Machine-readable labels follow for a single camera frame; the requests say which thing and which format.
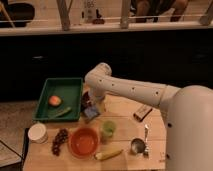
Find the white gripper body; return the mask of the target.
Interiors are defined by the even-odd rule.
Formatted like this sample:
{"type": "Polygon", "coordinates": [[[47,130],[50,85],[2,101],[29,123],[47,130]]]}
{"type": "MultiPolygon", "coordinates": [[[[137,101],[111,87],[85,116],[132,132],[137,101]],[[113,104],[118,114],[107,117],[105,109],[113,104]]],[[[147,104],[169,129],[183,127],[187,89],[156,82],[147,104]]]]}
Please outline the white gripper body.
{"type": "Polygon", "coordinates": [[[86,91],[81,99],[81,111],[88,115],[89,112],[96,113],[100,115],[105,112],[105,107],[103,104],[103,100],[97,100],[90,97],[89,92],[86,91]]]}

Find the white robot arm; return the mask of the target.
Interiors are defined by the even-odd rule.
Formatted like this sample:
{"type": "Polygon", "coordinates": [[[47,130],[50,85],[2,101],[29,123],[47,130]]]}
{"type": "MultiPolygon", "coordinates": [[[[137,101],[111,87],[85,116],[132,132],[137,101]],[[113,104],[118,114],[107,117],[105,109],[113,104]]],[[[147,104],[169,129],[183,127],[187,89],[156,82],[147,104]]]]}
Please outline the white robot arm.
{"type": "Polygon", "coordinates": [[[213,171],[213,89],[120,79],[106,63],[96,65],[84,80],[93,102],[112,92],[166,116],[166,171],[213,171]]]}

